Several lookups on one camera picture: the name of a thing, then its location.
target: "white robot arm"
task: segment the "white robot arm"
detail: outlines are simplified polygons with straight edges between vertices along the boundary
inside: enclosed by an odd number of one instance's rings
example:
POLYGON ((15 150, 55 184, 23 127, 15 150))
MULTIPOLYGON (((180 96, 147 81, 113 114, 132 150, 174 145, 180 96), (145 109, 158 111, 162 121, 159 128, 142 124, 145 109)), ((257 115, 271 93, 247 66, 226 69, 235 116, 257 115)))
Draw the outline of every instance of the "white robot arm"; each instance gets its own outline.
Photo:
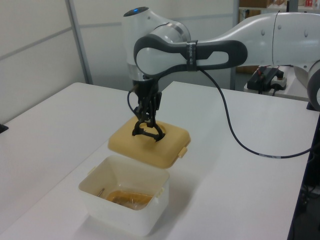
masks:
POLYGON ((247 18, 219 37, 199 41, 191 41, 182 23, 158 16, 147 7, 127 12, 122 26, 135 84, 197 67, 293 65, 308 72, 308 96, 320 111, 320 15, 263 14, 247 18))

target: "shelf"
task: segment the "shelf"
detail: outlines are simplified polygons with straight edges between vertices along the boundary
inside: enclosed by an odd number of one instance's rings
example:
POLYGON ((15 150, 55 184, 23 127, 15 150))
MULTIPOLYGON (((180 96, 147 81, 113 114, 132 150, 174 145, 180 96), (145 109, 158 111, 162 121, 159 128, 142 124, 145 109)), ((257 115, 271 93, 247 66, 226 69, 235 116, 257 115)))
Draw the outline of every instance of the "shelf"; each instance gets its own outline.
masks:
MULTIPOLYGON (((263 7, 239 7, 240 10, 260 10, 264 12, 277 12, 277 11, 286 11, 287 6, 283 3, 281 5, 273 5, 271 4, 268 8, 263 7)), ((319 8, 313 8, 312 6, 298 6, 298 11, 300 13, 307 12, 312 14, 320 14, 319 8)))

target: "lid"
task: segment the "lid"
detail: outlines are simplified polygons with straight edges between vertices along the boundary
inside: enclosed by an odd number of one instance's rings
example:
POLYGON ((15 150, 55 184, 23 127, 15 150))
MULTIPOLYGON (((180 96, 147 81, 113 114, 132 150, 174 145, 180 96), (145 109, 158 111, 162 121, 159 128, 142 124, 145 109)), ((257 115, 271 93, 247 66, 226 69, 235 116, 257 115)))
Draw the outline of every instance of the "lid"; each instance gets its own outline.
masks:
MULTIPOLYGON (((155 141, 149 136, 132 135, 137 120, 134 116, 110 137, 110 150, 161 169, 171 167, 178 157, 182 158, 187 152, 187 145, 191 139, 185 129, 157 121, 165 136, 155 141)), ((154 128, 146 127, 144 123, 140 127, 147 132, 158 133, 154 128)))

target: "floor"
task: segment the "floor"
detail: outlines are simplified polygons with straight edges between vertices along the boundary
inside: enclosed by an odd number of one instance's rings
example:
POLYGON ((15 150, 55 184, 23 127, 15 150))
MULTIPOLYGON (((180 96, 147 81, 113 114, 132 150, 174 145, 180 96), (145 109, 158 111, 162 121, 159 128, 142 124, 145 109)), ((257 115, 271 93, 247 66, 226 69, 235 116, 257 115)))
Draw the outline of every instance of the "floor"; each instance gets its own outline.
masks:
MULTIPOLYGON (((250 79, 250 74, 236 73, 235 90, 243 91, 250 79)), ((320 179, 320 167, 318 165, 318 184, 320 179)), ((301 188, 293 221, 287 240, 320 240, 320 186, 307 193, 305 187, 301 188)))

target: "yellow liquid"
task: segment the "yellow liquid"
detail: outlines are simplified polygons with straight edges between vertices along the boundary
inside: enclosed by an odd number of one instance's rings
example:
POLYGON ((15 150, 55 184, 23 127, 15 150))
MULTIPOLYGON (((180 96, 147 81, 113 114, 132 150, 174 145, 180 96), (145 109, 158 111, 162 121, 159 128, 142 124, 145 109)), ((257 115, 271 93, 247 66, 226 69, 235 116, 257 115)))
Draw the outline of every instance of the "yellow liquid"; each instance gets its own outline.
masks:
POLYGON ((151 199, 152 196, 148 194, 121 190, 113 191, 106 197, 110 202, 133 210, 144 209, 151 199))

